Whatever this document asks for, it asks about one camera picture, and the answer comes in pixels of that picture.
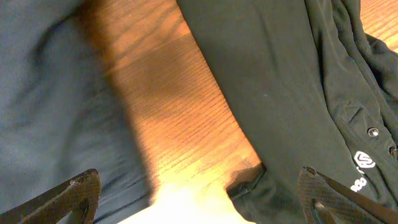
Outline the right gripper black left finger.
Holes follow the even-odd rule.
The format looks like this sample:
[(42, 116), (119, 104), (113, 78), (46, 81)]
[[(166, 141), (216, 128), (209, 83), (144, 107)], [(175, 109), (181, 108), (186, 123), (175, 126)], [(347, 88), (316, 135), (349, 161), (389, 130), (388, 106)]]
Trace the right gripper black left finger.
[(88, 169), (64, 183), (1, 214), (1, 223), (93, 223), (101, 193), (96, 169)]

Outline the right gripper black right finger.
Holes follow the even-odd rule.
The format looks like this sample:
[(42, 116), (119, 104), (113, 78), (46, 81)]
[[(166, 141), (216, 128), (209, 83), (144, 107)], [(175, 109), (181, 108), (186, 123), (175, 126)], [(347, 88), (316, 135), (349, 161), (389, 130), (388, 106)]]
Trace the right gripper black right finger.
[(341, 185), (320, 172), (304, 167), (298, 194), (309, 224), (397, 224), (397, 212)]

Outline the navy blue shorts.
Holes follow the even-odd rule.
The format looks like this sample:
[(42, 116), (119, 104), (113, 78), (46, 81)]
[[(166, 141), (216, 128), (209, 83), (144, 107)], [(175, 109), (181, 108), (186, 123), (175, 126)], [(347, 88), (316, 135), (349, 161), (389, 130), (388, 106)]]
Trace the navy blue shorts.
[(95, 223), (149, 206), (141, 153), (75, 21), (81, 1), (1, 2), (1, 211), (96, 169)]

